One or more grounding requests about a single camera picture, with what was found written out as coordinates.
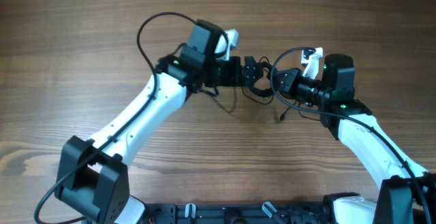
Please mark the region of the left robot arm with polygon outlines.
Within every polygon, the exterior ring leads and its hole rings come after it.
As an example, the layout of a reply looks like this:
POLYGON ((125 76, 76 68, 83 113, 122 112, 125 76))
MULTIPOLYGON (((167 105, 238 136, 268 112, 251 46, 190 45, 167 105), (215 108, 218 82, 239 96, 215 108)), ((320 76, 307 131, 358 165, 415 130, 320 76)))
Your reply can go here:
POLYGON ((147 85, 110 124, 65 143, 54 196, 89 223, 140 223, 146 204, 131 195, 128 170, 142 145, 190 95, 249 86, 262 76, 253 58, 231 56, 238 43, 236 29, 197 20, 188 42, 157 61, 147 85))

